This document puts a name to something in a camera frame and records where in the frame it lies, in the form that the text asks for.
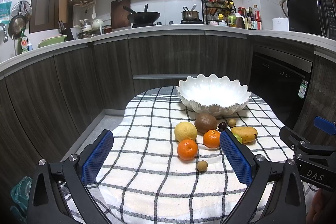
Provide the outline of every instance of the checkered tablecloth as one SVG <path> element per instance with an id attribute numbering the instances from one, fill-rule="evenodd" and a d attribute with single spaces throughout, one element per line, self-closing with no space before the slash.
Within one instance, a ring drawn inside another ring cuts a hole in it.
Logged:
<path id="1" fill-rule="evenodd" d="M 213 223 L 220 224 L 246 189 L 234 174 L 220 149 L 196 142 L 199 152 L 191 161 L 177 155 L 174 128 L 182 121 L 194 123 L 195 113 L 179 99 L 175 87 L 149 90 L 131 100 L 122 123 L 113 130 L 114 146 L 96 180 L 88 189 L 112 223 Z M 236 119 L 236 126 L 252 126 L 258 131 L 250 150 L 270 161 L 284 162 L 293 151 L 279 138 L 284 125 L 267 103 L 252 94 L 247 106 L 218 123 Z M 206 172 L 196 164 L 206 160 Z M 268 183 L 253 220 L 267 202 L 273 183 Z M 303 183 L 307 209 L 316 189 Z M 66 188 L 67 204 L 76 220 L 84 222 Z"/>

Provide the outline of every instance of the microwave control panel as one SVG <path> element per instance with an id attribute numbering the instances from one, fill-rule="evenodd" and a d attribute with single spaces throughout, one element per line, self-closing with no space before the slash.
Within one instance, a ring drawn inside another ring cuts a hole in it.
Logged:
<path id="1" fill-rule="evenodd" d="M 333 0 L 324 0 L 327 12 L 329 38 L 336 40 L 336 7 Z"/>

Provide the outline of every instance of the mango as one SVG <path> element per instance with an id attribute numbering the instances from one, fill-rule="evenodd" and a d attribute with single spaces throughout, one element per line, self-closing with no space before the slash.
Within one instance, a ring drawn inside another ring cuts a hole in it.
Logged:
<path id="1" fill-rule="evenodd" d="M 258 136 L 258 132 L 254 127 L 234 127 L 231 132 L 239 135 L 243 143 L 252 142 Z"/>

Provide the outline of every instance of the microwave oven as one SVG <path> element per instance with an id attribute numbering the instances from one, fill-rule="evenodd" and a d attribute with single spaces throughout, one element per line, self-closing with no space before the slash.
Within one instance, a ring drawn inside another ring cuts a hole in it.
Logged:
<path id="1" fill-rule="evenodd" d="M 287 0 L 289 30 L 336 40 L 334 0 Z"/>

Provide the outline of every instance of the mandarin orange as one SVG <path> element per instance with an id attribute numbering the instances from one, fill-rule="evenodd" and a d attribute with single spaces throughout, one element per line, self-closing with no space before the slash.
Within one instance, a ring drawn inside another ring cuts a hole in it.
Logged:
<path id="1" fill-rule="evenodd" d="M 209 148 L 217 148 L 219 146 L 219 137 L 221 133 L 217 130 L 209 130 L 203 136 L 203 144 Z"/>
<path id="2" fill-rule="evenodd" d="M 193 140 L 183 140 L 177 146 L 177 154 L 182 160 L 192 160 L 198 151 L 198 145 Z"/>

